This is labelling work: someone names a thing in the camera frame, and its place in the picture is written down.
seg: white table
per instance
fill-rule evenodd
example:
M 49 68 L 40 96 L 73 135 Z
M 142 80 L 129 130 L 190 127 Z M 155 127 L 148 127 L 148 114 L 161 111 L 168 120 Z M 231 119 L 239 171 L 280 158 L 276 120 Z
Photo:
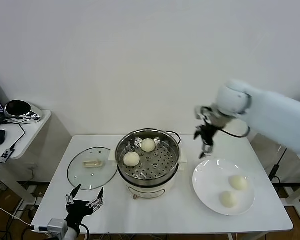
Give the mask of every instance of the white table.
M 15 145 L 15 151 L 11 155 L 8 161 L 16 161 L 21 158 L 28 147 L 31 145 L 33 140 L 36 138 L 40 130 L 46 124 L 48 119 L 51 117 L 51 112 L 48 110 L 43 110 L 43 118 L 36 123 L 31 124 L 22 124 L 22 127 L 25 131 L 25 135 L 21 140 Z M 16 124 L 4 124 L 0 126 L 0 130 L 5 130 L 5 141 L 0 145 L 0 157 L 5 152 L 6 149 L 9 149 L 23 134 L 23 131 Z M 0 163 L 0 181 L 4 183 L 8 188 L 14 191 L 18 196 L 20 196 L 23 201 L 20 202 L 18 206 L 19 210 L 23 210 L 27 205 L 33 205 L 36 201 L 36 198 L 31 195 L 36 189 L 36 186 L 30 186 L 28 190 L 25 190 L 18 182 L 15 177 L 5 168 L 5 164 Z M 41 199 L 37 199 L 36 204 L 40 204 Z M 19 211 L 16 216 L 20 217 L 23 212 Z
M 286 207 L 294 207 L 300 218 L 300 188 L 294 191 L 291 187 L 286 186 L 284 190 L 289 197 L 281 199 L 282 204 Z
M 74 136 L 54 174 L 32 225 L 46 227 L 49 221 L 67 216 L 65 196 L 73 189 L 67 179 L 72 159 L 92 147 L 113 149 L 123 136 Z M 197 197 L 192 174 L 203 161 L 201 141 L 182 135 L 181 148 L 188 163 L 176 174 L 174 186 L 163 196 L 133 200 L 117 172 L 104 186 L 104 205 L 83 219 L 92 234 L 228 234 L 250 233 L 245 239 L 256 240 L 267 232 L 286 231 L 293 224 L 257 155 L 246 138 L 233 138 L 223 133 L 215 137 L 214 156 L 228 159 L 242 167 L 253 179 L 255 202 L 240 216 L 225 216 L 206 207 Z M 80 190 L 76 199 L 91 201 L 100 188 Z

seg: steamed bun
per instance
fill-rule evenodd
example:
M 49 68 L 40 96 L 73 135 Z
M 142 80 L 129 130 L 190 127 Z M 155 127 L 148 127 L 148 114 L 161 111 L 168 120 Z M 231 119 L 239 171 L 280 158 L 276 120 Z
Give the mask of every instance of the steamed bun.
M 141 149 L 147 153 L 152 152 L 156 148 L 156 142 L 151 138 L 146 138 L 141 142 Z
M 224 191 L 220 194 L 220 202 L 226 208 L 233 208 L 238 204 L 236 195 L 231 191 Z
M 229 177 L 229 183 L 231 187 L 236 190 L 243 191 L 248 188 L 248 181 L 244 176 L 234 175 Z
M 140 162 L 140 156 L 136 152 L 128 152 L 126 155 L 124 155 L 123 162 L 128 167 L 135 167 Z

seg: white wall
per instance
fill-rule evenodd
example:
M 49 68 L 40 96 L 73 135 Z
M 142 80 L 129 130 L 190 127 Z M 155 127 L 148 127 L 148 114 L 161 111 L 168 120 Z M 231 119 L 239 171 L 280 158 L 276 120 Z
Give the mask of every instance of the white wall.
M 2 90 L 71 135 L 191 134 L 231 78 L 300 100 L 300 0 L 0 0 Z

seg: white plate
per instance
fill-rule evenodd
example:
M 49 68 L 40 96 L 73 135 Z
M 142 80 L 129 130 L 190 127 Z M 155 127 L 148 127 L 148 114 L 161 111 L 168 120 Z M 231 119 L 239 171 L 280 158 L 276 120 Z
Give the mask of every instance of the white plate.
M 241 175 L 248 180 L 248 188 L 243 191 L 234 189 L 229 183 L 229 177 Z M 213 211 L 236 216 L 247 212 L 255 201 L 255 188 L 252 179 L 237 165 L 224 159 L 209 159 L 200 163 L 192 176 L 194 190 L 199 199 Z M 221 204 L 219 196 L 224 191 L 232 191 L 237 197 L 238 204 L 228 208 Z

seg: glass lid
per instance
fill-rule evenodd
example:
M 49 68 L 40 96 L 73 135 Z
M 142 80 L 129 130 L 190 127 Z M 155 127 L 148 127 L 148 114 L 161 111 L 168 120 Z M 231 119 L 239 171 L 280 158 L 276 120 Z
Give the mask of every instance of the glass lid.
M 81 190 L 92 190 L 108 183 L 117 172 L 117 165 L 108 160 L 110 149 L 93 147 L 79 153 L 67 171 L 69 182 Z

